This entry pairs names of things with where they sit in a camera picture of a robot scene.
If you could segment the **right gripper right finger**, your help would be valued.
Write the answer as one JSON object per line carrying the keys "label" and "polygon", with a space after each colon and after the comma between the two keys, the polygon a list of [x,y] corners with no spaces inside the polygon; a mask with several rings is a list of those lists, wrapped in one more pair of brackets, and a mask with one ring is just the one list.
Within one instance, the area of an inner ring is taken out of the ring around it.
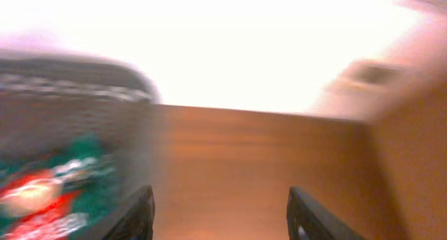
{"label": "right gripper right finger", "polygon": [[290,240],[365,240],[297,186],[289,188],[286,223]]}

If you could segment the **green Nescafe bag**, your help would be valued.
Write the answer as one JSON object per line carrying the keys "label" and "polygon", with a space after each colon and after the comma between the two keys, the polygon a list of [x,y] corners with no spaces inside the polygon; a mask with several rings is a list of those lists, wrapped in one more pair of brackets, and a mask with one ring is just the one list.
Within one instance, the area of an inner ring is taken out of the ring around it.
{"label": "green Nescafe bag", "polygon": [[76,239],[118,203],[113,155],[87,135],[36,160],[1,161],[1,238]]}

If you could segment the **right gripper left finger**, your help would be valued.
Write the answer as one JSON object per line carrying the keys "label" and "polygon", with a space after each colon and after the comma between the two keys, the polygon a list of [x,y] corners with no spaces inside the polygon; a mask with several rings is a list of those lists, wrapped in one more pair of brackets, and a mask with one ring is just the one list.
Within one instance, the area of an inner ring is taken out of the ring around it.
{"label": "right gripper left finger", "polygon": [[155,201],[153,189],[145,185],[120,202],[97,224],[81,232],[79,240],[152,240]]}

